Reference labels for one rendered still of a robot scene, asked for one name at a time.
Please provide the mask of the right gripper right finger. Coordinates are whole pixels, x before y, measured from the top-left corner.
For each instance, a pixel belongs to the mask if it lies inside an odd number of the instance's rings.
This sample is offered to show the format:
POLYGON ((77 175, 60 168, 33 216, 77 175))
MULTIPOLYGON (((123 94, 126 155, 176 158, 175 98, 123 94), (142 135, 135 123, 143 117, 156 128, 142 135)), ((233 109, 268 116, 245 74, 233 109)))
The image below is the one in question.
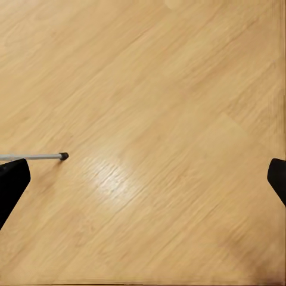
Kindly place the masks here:
POLYGON ((286 207, 286 161, 273 158, 267 179, 286 207))

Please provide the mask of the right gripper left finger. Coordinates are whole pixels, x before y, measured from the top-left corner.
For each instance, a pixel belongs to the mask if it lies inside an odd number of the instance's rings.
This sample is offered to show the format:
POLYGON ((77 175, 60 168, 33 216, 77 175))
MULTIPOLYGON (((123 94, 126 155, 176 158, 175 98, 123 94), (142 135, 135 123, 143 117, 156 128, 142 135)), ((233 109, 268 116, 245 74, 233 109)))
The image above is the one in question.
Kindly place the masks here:
POLYGON ((30 181, 25 158, 0 165, 0 230, 30 181))

